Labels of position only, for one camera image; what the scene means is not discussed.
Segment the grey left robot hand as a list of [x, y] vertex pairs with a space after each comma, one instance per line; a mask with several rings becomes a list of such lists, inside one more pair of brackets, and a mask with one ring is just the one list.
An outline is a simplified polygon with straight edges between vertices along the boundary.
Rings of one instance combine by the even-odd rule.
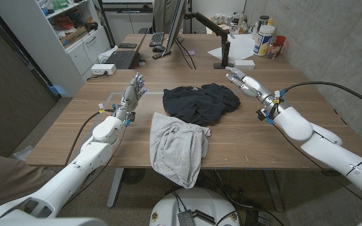
[[129, 85], [125, 88], [119, 104], [116, 107], [115, 117], [124, 121], [134, 111], [138, 105], [141, 96], [146, 92], [144, 89], [144, 78], [139, 72], [131, 79]]

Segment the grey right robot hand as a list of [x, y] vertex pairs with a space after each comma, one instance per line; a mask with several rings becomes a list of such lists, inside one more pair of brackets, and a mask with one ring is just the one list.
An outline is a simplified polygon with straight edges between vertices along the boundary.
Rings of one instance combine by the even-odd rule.
[[235, 67], [226, 67], [225, 69], [229, 72], [226, 74], [226, 78], [237, 86], [245, 96], [256, 98], [266, 108], [279, 104], [273, 93], [253, 77]]

